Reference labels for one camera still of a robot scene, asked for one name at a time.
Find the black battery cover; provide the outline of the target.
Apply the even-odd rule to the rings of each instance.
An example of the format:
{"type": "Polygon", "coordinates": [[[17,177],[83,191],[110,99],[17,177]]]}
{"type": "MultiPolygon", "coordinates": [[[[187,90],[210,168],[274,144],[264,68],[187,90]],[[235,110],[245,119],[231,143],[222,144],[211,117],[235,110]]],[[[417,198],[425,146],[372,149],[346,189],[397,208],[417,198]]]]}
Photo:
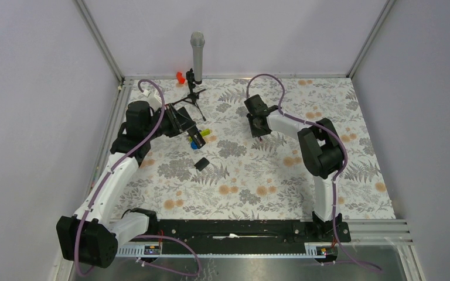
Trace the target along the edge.
{"type": "Polygon", "coordinates": [[[203,171],[208,165],[210,164],[210,162],[205,158],[201,158],[200,160],[198,160],[195,164],[194,167],[196,170],[198,171],[203,171]]]}

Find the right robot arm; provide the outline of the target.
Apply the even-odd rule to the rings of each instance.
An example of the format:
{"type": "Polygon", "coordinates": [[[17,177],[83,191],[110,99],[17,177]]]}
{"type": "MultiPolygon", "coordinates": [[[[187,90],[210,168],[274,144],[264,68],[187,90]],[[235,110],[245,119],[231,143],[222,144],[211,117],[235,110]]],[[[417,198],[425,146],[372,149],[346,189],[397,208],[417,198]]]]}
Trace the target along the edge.
{"type": "Polygon", "coordinates": [[[320,241],[329,240],[342,219],[336,198],[336,178],[347,156],[333,123],[327,118],[318,122],[301,120],[277,105],[267,106],[259,95],[253,95],[244,103],[254,138],[275,131],[298,141],[302,162],[313,176],[315,186],[312,232],[320,241]]]}

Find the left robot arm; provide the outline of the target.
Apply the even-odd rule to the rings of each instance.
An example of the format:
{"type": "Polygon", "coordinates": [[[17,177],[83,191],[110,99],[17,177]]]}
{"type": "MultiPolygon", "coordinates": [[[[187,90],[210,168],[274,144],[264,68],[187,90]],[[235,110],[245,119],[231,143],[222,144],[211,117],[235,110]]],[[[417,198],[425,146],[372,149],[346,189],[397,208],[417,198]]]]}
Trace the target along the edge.
{"type": "Polygon", "coordinates": [[[111,223],[115,205],[148,154],[152,140],[196,132],[196,123],[184,107],[176,109],[166,104],[153,108],[146,101],[129,103],[125,121],[93,190],[72,216],[62,216],[56,224],[63,258],[107,268],[119,248],[135,237],[154,239],[159,230],[156,212],[134,208],[111,223]]]}

